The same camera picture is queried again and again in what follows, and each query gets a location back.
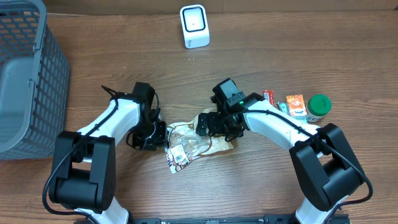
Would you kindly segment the brown white snack pouch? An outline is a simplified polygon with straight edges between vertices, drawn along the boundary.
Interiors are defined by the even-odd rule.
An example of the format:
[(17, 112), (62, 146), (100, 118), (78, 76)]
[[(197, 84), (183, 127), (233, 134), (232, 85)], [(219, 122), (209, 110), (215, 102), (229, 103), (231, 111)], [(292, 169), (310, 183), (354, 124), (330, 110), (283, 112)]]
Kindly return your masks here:
[(194, 160), (228, 151), (234, 148), (222, 137), (200, 136), (196, 133), (196, 115), (189, 122), (172, 123), (167, 126), (168, 137), (165, 154), (171, 173), (186, 168)]

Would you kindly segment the red stick packet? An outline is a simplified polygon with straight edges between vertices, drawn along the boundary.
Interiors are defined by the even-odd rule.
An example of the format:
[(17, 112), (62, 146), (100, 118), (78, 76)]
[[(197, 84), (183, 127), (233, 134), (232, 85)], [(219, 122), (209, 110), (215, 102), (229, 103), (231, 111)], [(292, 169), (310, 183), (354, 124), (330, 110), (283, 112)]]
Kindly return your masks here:
[(273, 90), (264, 90), (263, 95), (264, 95), (264, 99), (267, 100), (272, 106), (274, 106), (274, 91)]

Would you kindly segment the teal orange snack pack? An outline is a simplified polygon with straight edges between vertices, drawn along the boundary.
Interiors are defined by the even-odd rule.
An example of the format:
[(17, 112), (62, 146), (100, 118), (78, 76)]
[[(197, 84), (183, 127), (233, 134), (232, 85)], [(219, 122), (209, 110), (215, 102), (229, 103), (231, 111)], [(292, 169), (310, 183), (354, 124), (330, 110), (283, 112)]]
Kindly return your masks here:
[[(292, 115), (290, 114), (290, 110), (289, 110), (288, 104), (287, 104), (286, 102), (280, 102), (280, 101), (278, 101), (278, 102), (277, 102), (277, 105), (278, 105), (279, 110), (280, 110), (281, 112), (287, 114), (288, 116), (292, 116)], [(306, 119), (304, 116), (294, 116), (294, 118), (297, 119), (297, 120), (299, 120), (299, 121), (301, 121), (301, 122), (303, 122), (303, 123), (307, 123), (307, 119)]]

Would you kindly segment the small orange snack packet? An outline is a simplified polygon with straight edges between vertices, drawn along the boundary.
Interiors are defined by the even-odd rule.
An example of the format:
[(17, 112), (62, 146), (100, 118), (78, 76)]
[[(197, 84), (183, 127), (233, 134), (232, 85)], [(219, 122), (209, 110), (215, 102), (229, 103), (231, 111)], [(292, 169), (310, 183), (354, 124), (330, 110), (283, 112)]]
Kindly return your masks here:
[(303, 95), (286, 96), (286, 103), (289, 108), (289, 114), (292, 117), (304, 117), (307, 115)]

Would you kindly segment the green lidded jar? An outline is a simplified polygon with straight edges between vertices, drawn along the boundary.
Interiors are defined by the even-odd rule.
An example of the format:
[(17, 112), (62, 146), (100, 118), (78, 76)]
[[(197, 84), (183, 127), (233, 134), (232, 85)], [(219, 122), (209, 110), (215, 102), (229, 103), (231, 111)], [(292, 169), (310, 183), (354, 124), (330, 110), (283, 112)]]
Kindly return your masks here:
[(332, 103), (326, 95), (314, 95), (307, 103), (307, 121), (317, 122), (331, 110)]

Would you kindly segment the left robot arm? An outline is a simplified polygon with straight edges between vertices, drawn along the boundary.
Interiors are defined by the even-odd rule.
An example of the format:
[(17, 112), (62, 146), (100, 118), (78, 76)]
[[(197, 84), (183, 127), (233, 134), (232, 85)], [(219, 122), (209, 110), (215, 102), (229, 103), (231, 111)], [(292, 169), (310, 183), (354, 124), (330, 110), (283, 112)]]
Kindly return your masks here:
[(108, 108), (77, 132), (56, 138), (51, 173), (42, 192), (44, 208), (54, 215), (81, 215), (87, 223), (132, 223), (116, 199), (116, 146), (154, 151), (167, 140), (155, 90), (142, 84), (131, 93), (107, 88)]

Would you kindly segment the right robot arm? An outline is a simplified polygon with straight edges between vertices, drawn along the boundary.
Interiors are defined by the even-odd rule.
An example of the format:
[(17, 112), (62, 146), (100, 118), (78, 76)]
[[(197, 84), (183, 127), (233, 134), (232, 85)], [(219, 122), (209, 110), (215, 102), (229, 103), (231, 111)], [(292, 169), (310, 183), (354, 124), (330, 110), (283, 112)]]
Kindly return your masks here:
[(295, 212), (299, 223), (330, 223), (346, 199), (368, 182), (342, 130), (303, 123), (277, 110), (257, 93), (215, 94), (215, 112), (201, 113), (200, 136), (240, 138), (245, 130), (259, 133), (289, 152), (305, 200)]

